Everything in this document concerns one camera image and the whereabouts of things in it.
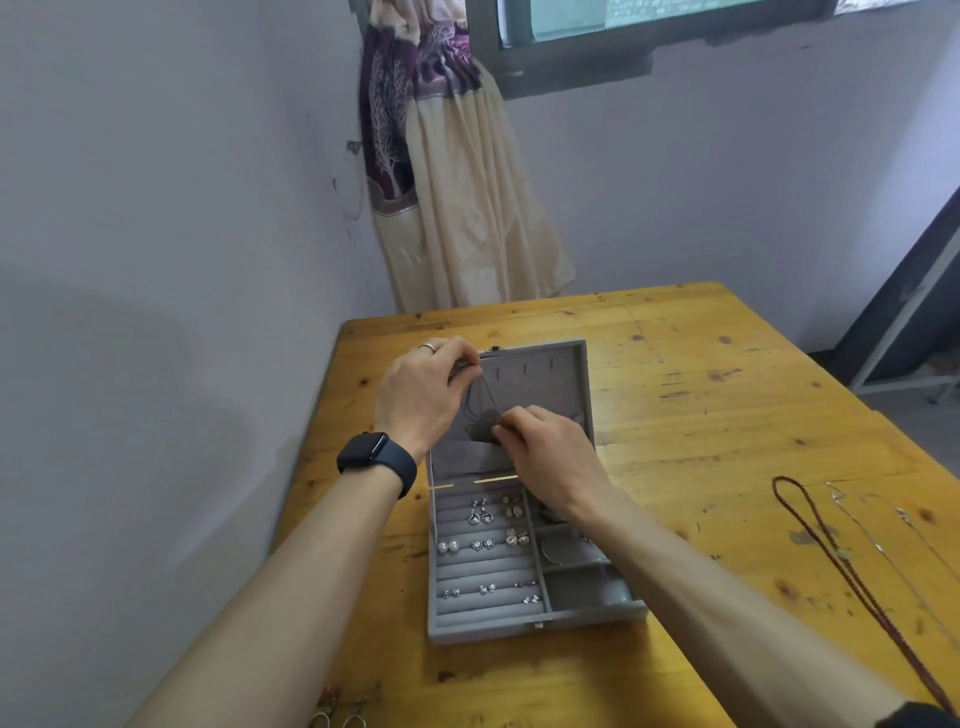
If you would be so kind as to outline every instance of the forearm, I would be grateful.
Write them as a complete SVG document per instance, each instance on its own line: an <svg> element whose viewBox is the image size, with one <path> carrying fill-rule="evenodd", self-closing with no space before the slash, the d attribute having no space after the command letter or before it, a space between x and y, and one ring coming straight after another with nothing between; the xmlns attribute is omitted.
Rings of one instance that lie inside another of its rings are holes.
<svg viewBox="0 0 960 728"><path fill-rule="evenodd" d="M618 489L575 520L638 591L739 728L867 728L904 697L653 521Z"/></svg>
<svg viewBox="0 0 960 728"><path fill-rule="evenodd" d="M344 473L131 726L305 725L399 493L382 466Z"/></svg>

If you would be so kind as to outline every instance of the person's left hand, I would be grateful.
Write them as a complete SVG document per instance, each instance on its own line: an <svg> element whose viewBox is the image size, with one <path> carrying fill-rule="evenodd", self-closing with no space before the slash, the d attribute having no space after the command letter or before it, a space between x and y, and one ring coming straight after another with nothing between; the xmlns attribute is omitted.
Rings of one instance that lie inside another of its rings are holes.
<svg viewBox="0 0 960 728"><path fill-rule="evenodd" d="M477 349L462 336L430 339L394 360L376 397L375 428L409 452L417 464L450 428L464 393L483 374ZM468 366L450 379L458 359Z"/></svg>

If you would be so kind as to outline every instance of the hand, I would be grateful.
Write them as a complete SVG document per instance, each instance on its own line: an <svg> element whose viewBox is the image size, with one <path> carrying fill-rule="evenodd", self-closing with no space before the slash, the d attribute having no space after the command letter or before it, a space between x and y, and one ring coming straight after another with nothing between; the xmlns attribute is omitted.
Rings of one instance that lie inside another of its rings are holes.
<svg viewBox="0 0 960 728"><path fill-rule="evenodd" d="M493 435L523 484L568 521L581 523L595 501L613 490L583 429L542 407L514 407Z"/></svg>
<svg viewBox="0 0 960 728"><path fill-rule="evenodd" d="M470 383L483 374L480 354L463 337L428 343L437 353L420 346L395 359L376 396L376 430L390 435L418 465L450 429ZM469 366L450 379L461 358Z"/></svg>

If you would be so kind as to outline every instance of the black sleeve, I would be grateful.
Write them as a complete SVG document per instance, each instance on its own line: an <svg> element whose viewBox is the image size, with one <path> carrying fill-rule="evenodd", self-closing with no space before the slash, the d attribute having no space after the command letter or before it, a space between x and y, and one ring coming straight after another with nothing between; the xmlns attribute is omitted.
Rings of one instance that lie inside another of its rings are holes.
<svg viewBox="0 0 960 728"><path fill-rule="evenodd" d="M879 722L876 728L960 728L960 721L932 705L904 703L896 713Z"/></svg>

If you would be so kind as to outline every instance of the watch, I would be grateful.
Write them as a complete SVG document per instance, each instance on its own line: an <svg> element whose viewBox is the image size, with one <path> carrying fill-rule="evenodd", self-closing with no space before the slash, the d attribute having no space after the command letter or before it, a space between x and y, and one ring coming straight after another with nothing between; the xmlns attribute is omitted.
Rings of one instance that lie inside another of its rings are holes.
<svg viewBox="0 0 960 728"><path fill-rule="evenodd" d="M410 492L410 487L417 479L417 463L413 456L391 440L386 432L364 432L356 435L337 455L337 469L341 473L370 465L386 465L400 476L403 490L397 500Z"/></svg>

